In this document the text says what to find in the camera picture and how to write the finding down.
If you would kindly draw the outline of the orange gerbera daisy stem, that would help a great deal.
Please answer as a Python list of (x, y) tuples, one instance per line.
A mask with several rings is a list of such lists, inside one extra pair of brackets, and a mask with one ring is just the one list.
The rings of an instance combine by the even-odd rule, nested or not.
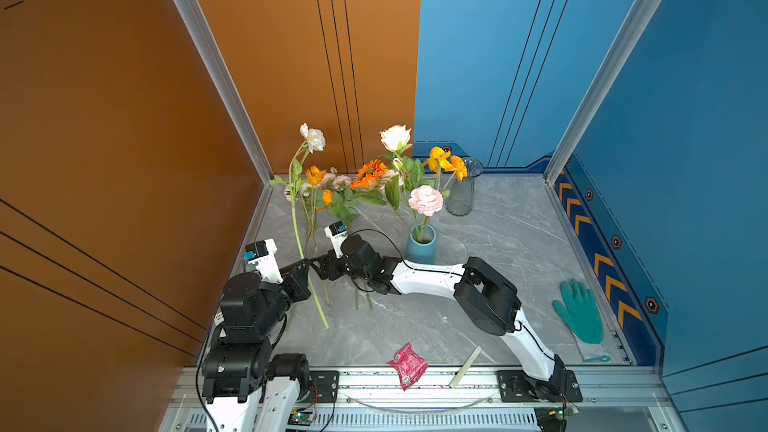
[(387, 206), (385, 188), (391, 179), (390, 169), (381, 159), (372, 160), (361, 167), (349, 184), (352, 199), (372, 206)]

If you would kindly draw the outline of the pink ranunculus stem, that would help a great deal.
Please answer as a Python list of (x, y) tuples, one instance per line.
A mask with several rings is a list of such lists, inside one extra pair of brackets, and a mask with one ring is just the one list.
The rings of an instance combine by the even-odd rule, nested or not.
[(408, 212), (413, 220), (412, 239), (417, 243), (429, 242), (426, 238), (429, 221), (444, 207), (444, 194), (433, 182), (401, 173), (386, 183), (384, 197), (395, 212), (401, 209)]

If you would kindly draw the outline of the yellow orange poppy stem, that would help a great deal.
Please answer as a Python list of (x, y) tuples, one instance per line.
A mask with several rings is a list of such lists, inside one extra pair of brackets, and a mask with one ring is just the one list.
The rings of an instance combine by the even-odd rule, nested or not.
[(448, 146), (435, 146), (429, 152), (425, 169), (432, 173), (432, 187), (442, 199), (443, 209), (447, 210), (455, 193), (468, 180), (465, 160), (455, 155)]

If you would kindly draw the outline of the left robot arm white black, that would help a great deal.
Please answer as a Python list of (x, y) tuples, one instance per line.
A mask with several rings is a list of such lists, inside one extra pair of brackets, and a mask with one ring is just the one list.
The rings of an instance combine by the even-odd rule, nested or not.
[(285, 431), (298, 399), (310, 388), (304, 354), (279, 354), (269, 333), (287, 322), (289, 308), (311, 296), (306, 259), (282, 268), (281, 283), (255, 272), (230, 278), (223, 289), (223, 321), (202, 361), (198, 399), (210, 431)]

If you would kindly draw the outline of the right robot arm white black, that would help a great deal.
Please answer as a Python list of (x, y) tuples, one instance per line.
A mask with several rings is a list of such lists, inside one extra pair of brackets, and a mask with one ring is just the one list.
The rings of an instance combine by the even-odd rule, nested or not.
[(310, 260), (319, 277), (362, 279), (382, 295), (428, 295), (459, 304), (481, 331), (500, 337), (517, 357), (530, 393), (554, 402), (566, 395), (568, 370), (529, 325), (517, 288), (479, 257), (439, 266), (382, 256), (359, 235), (334, 238), (334, 248)]

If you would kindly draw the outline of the cream white rose stem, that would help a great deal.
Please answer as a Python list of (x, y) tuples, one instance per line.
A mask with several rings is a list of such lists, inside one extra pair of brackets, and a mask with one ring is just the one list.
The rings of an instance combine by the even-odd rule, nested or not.
[(424, 166), (418, 159), (407, 155), (412, 147), (411, 129), (405, 125), (394, 125), (380, 133), (380, 139), (387, 151), (389, 177), (382, 179), (384, 198), (390, 207), (398, 212), (408, 208), (414, 221), (412, 233), (416, 241), (424, 235), (425, 222), (421, 213), (409, 204), (411, 193), (424, 184)]

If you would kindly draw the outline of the white pink peony stem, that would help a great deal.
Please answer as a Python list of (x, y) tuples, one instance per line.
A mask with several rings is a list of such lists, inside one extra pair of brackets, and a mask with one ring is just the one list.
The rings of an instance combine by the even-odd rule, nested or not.
[(305, 168), (305, 162), (310, 155), (325, 150), (326, 139), (324, 133), (320, 129), (310, 127), (307, 123), (299, 127), (299, 132), (302, 136), (302, 143), (290, 160), (287, 175), (285, 177), (274, 176), (269, 181), (269, 185), (282, 185), (284, 187), (284, 193), (287, 195), (291, 205), (291, 218), (298, 253), (301, 259), (306, 259), (299, 232), (298, 209), (302, 207), (305, 211), (316, 212), (316, 190), (323, 184), (328, 171), (322, 170), (317, 166)]

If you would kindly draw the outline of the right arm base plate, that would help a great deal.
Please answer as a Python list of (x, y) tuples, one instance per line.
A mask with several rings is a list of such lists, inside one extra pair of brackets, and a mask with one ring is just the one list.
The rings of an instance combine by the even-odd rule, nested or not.
[(504, 403), (583, 401), (575, 373), (567, 369), (556, 368), (547, 380), (534, 379), (523, 371), (516, 370), (500, 370), (496, 373), (496, 378)]

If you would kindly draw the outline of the teal ceramic vase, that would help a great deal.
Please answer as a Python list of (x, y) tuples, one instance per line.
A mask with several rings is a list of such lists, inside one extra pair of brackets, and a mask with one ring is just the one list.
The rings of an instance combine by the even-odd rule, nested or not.
[(406, 245), (405, 259), (415, 263), (434, 264), (437, 254), (437, 236), (434, 228), (414, 226)]

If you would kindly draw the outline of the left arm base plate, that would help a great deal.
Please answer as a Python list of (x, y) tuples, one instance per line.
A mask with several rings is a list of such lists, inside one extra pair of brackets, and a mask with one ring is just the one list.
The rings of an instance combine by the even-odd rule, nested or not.
[(300, 396), (299, 403), (320, 403), (321, 405), (336, 403), (339, 382), (340, 372), (338, 370), (311, 368), (308, 389)]

